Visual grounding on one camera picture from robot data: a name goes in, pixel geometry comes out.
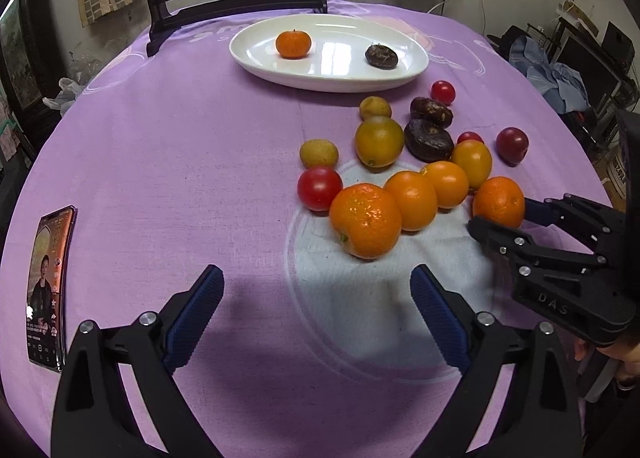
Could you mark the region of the person's right hand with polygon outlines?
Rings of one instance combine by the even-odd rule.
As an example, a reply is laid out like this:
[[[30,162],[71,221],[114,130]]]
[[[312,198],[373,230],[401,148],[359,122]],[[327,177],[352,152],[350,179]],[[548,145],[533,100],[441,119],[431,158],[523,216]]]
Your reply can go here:
[[[607,348],[576,339],[574,356],[579,362],[578,392],[588,402],[597,400],[613,380],[623,389],[627,389],[626,382],[639,381],[639,338],[636,336],[620,337]]]

